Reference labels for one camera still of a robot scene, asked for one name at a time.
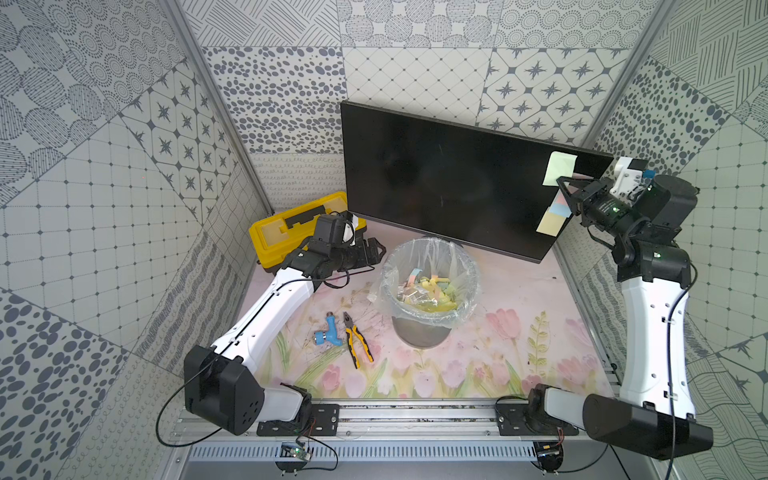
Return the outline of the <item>green sticky note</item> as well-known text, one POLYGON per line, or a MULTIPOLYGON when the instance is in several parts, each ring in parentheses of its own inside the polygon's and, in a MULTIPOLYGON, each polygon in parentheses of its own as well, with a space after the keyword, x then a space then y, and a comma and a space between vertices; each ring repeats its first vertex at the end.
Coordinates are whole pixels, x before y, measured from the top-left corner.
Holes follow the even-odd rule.
POLYGON ((556 186, 560 177, 571 177, 574 173, 577 156, 570 153, 553 151, 550 154, 545 171, 543 186, 556 186))

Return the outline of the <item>yellow sticky note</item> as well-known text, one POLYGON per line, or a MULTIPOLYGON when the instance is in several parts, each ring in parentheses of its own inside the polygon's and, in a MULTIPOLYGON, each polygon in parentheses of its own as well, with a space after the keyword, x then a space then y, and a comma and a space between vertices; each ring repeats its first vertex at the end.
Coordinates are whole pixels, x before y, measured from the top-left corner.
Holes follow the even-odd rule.
POLYGON ((547 210, 541 218, 539 225, 536 228, 536 232, 551 237, 557 237, 567 220, 567 217, 547 210))

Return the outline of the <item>blue sticky note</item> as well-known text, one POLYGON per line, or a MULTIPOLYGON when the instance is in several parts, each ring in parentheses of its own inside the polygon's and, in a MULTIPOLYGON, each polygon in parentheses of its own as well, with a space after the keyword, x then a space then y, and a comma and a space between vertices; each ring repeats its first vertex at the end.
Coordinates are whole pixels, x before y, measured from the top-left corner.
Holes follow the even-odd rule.
POLYGON ((554 215, 558 215, 564 218, 568 218, 572 215, 572 211, 561 191, 556 194, 549 207, 549 211, 554 215))

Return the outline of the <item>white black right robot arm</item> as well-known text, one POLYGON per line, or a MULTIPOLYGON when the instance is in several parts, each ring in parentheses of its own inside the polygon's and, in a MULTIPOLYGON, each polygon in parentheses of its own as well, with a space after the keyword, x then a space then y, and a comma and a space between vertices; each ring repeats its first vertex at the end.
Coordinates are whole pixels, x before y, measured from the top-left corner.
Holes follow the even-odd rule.
POLYGON ((538 384, 529 393, 529 419, 537 426, 573 426, 656 460, 711 449, 714 434, 696 419, 685 366, 685 310, 698 272, 675 241, 697 204, 697 188, 657 175, 628 204, 611 193, 607 179, 561 176, 557 185, 583 226, 614 239, 627 309, 627 370, 616 398, 538 384))

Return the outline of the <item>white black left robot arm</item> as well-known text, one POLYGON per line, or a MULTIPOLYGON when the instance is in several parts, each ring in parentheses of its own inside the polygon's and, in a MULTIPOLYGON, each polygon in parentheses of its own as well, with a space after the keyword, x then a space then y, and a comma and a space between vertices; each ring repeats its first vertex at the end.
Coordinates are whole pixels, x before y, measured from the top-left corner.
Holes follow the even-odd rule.
POLYGON ((287 320, 322 284, 335 273, 346 278, 372 269, 385 253, 386 247, 375 238, 338 245, 305 239, 231 329, 211 346, 195 346, 187 353, 186 410, 234 435, 255 423, 304 429, 311 422, 311 395, 292 385, 262 386, 256 371, 287 320))

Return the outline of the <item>black flat monitor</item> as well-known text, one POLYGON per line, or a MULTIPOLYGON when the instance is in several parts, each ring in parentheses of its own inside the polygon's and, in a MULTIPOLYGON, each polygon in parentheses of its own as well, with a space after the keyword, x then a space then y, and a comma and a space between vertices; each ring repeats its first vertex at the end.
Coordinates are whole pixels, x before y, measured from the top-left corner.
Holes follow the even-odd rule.
POLYGON ((557 237, 538 230, 557 189, 550 156, 599 178, 609 154, 345 101, 340 106, 350 211, 365 219, 539 263, 557 237))

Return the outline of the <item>yellow black pliers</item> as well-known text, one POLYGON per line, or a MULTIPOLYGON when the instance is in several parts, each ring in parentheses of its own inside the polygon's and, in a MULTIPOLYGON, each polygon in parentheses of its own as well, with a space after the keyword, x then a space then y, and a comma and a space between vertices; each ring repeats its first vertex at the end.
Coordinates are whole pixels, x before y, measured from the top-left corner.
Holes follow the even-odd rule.
POLYGON ((361 360, 356 350, 357 344, 360 344, 365 358, 370 363, 373 363, 375 359, 370 349, 370 346, 365 336, 360 332, 360 330, 358 329, 357 325, 354 323, 354 320, 352 319, 352 317, 348 312, 343 313, 343 323, 345 327, 347 349, 355 369, 358 370, 361 366, 361 360))

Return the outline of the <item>yellow black plastic toolbox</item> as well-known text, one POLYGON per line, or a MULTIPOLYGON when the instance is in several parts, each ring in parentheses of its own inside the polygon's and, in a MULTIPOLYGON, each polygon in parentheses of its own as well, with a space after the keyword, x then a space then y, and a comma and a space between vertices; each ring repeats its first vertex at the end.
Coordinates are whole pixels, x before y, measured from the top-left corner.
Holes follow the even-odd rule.
POLYGON ((336 192, 254 223, 249 235, 262 268, 291 270, 315 288, 335 273, 349 275, 353 270, 332 270, 328 262, 330 244, 344 242, 344 211, 347 196, 336 192))

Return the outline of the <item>blue plastic pipe fitting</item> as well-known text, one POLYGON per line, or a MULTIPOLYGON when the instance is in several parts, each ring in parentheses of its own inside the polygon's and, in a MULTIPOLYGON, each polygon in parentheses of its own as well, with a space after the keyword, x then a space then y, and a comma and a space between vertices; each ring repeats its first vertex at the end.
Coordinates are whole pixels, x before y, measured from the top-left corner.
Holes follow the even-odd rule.
POLYGON ((327 328, 325 330, 319 330, 314 333, 314 342, 317 346, 325 344, 331 344, 334 346, 342 346, 343 341, 339 337, 336 316, 332 312, 328 312, 325 317, 327 328))

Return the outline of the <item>clear plastic bin liner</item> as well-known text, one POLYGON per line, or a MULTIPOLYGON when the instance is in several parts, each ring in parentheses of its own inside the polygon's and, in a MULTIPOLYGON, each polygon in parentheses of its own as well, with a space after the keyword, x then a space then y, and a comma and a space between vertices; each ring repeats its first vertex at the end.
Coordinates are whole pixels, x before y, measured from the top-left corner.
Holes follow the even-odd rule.
POLYGON ((382 314, 452 329, 470 319, 480 292, 480 269, 465 248, 424 237, 387 254, 368 300, 382 314))

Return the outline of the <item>grey trash bin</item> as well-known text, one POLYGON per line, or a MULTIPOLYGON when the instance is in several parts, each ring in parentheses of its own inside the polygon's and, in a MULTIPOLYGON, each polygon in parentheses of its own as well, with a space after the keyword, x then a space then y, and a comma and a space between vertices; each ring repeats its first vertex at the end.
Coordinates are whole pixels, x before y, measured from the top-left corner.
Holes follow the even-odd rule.
POLYGON ((413 320, 392 318, 397 336, 407 345, 417 349, 431 349, 442 344, 450 335, 446 327, 425 325, 413 320))

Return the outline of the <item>floral pink table mat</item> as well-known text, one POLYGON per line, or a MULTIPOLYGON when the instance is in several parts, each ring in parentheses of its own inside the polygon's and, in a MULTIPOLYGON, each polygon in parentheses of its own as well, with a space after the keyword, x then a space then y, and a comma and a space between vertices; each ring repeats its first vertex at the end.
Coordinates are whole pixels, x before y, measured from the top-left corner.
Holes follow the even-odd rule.
POLYGON ((611 395, 613 381, 553 255, 531 263, 471 249, 472 317, 453 328, 399 319, 369 300, 369 272, 319 289, 287 321, 258 381, 317 398, 496 398, 539 383, 611 395))

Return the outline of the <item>small green circuit board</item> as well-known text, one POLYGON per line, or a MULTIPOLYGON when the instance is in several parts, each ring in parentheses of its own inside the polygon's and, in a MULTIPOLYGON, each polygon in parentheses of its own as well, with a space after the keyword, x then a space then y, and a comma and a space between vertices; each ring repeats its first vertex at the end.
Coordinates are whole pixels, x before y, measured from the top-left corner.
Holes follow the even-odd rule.
POLYGON ((283 442, 280 445, 280 458, 292 459, 299 462, 308 463, 312 459, 312 452, 301 442, 283 442))

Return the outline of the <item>small black connector module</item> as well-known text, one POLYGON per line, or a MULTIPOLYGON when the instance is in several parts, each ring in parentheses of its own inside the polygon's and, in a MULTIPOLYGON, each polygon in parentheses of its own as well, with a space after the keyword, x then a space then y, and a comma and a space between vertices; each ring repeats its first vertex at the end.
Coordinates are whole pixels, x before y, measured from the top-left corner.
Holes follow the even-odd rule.
POLYGON ((561 444, 548 442, 535 442, 533 444, 535 460, 533 466, 542 472, 553 473, 558 471, 564 460, 564 452, 561 444))

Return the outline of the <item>aluminium mounting rail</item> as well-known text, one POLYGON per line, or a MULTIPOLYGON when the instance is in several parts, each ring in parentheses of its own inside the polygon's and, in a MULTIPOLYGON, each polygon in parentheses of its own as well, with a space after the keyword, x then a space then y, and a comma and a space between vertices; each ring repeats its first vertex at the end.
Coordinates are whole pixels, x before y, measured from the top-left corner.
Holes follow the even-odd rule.
POLYGON ((533 462, 535 442, 563 451, 586 440, 574 427, 531 427, 521 399, 326 400, 303 433, 253 424, 234 435, 182 413, 171 437, 188 461, 261 461, 289 471, 351 462, 533 462), (283 442, 304 443, 310 462, 280 458, 283 442))

